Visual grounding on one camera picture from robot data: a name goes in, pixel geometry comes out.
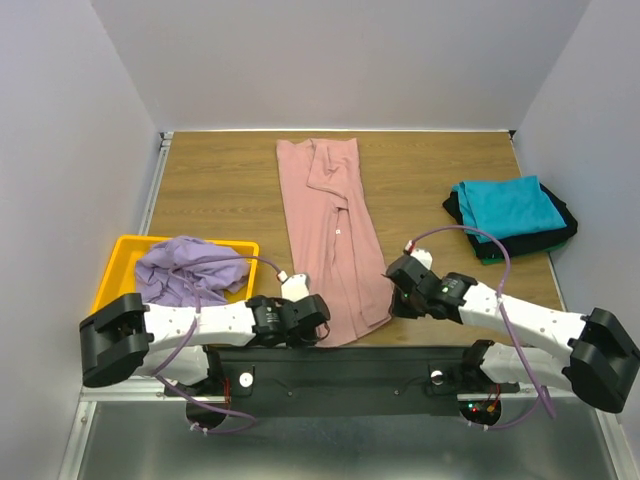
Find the pink graphic t-shirt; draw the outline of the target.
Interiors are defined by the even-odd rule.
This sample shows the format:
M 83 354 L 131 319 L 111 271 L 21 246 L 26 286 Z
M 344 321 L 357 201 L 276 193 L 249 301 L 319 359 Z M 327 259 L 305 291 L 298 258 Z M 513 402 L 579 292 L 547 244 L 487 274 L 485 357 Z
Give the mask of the pink graphic t-shirt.
M 276 157 L 293 266 L 331 319 L 320 346 L 352 343 L 387 323 L 393 295 L 365 202 L 358 143 L 280 140 Z

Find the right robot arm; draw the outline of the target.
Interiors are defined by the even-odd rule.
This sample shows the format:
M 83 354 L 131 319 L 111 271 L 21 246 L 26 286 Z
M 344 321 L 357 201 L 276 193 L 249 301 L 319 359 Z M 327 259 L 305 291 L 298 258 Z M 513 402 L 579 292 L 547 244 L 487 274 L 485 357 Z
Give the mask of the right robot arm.
M 438 277 L 424 250 L 388 266 L 394 301 L 408 316 L 481 327 L 509 336 L 485 343 L 476 360 L 494 384 L 529 383 L 573 392 L 591 407 L 619 413 L 639 372 L 639 348 L 618 318 L 595 308 L 564 312 L 500 294 L 460 273 Z

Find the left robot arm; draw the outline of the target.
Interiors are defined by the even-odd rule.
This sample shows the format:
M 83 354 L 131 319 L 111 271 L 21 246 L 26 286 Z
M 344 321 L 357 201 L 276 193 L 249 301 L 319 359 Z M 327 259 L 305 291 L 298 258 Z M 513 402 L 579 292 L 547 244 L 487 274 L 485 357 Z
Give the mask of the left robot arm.
M 317 294 L 295 301 L 256 296 L 200 308 L 146 304 L 139 293 L 124 294 L 79 325 L 82 383 L 103 388 L 132 376 L 160 375 L 194 385 L 209 375 L 209 345 L 313 345 L 319 341 L 316 329 L 329 320 Z

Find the black folded t-shirt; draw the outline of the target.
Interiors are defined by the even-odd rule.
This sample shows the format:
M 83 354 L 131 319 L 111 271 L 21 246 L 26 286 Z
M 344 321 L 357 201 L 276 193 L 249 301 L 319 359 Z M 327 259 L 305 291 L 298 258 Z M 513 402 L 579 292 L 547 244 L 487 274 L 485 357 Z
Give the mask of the black folded t-shirt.
M 566 203 L 559 199 L 542 183 L 540 184 L 542 190 L 550 197 L 554 206 L 561 213 L 567 226 L 563 229 L 513 236 L 502 240 L 498 240 L 489 233 L 471 227 L 472 229 L 467 231 L 466 235 L 476 258 L 486 258 L 498 254 L 501 254 L 503 257 L 505 254 L 508 254 L 511 257 L 516 254 L 542 250 L 568 241 L 577 233 L 578 222 L 569 211 Z M 451 191 L 449 197 L 443 201 L 442 206 L 457 224 L 463 225 L 456 193 Z

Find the teal folded t-shirt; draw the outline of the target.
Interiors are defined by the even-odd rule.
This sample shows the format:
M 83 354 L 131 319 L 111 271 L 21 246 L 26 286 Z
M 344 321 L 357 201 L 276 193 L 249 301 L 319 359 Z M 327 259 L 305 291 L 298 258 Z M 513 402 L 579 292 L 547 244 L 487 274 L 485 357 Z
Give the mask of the teal folded t-shirt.
M 463 181 L 451 191 L 458 196 L 462 224 L 498 240 L 567 226 L 537 176 L 504 182 Z

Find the lavender t-shirt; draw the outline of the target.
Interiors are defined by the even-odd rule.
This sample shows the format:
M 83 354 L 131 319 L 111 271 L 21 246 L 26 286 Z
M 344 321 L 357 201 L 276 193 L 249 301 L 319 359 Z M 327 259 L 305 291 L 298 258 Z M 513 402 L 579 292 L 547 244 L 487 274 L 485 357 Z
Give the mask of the lavender t-shirt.
M 231 247 L 179 236 L 151 246 L 134 268 L 142 300 L 170 307 L 217 306 L 247 282 L 249 262 Z

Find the green folded t-shirt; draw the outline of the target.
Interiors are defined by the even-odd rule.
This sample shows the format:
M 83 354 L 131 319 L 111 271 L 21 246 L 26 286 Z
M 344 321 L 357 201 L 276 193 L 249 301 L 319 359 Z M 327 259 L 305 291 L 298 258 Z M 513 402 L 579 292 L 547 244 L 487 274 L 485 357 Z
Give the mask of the green folded t-shirt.
M 564 247 L 566 247 L 568 244 L 568 241 L 559 243 L 557 245 L 551 246 L 549 248 L 546 249 L 542 249 L 542 250 L 536 250 L 536 251 L 532 251 L 529 253 L 522 253 L 522 254 L 516 254 L 514 256 L 511 256 L 510 259 L 519 259 L 519 258 L 526 258 L 529 256 L 533 256 L 533 255 L 538 255 L 538 254 L 542 254 L 542 253 L 551 253 L 554 251 L 558 251 L 563 249 Z M 482 265 L 492 265 L 492 264 L 499 264 L 499 263 L 503 263 L 505 261 L 504 257 L 501 254 L 498 255 L 491 255 L 489 257 L 486 258 L 478 258 L 478 260 L 481 262 Z

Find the yellow plastic tray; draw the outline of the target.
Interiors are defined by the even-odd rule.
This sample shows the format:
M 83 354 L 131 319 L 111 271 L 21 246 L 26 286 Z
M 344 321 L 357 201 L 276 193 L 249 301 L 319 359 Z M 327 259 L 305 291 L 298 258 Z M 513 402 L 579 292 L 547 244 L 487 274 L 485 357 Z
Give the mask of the yellow plastic tray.
M 122 235 L 116 241 L 109 261 L 107 262 L 102 280 L 95 295 L 89 313 L 93 313 L 118 297 L 136 292 L 135 265 L 157 243 L 169 240 L 169 237 Z M 235 250 L 240 255 L 257 256 L 260 247 L 256 242 L 241 240 L 207 240 Z M 246 260 L 250 266 L 247 280 L 237 291 L 225 291 L 224 295 L 229 303 L 247 300 L 253 295 L 258 261 Z

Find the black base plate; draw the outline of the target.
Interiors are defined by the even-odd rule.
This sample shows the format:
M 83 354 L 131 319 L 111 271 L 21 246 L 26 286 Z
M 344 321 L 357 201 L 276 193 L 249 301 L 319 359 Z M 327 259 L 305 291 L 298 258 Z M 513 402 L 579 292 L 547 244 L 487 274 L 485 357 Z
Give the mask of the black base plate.
M 188 348 L 162 371 L 172 396 L 222 397 L 267 417 L 457 416 L 463 396 L 515 393 L 525 384 L 568 390 L 543 351 L 471 347 Z

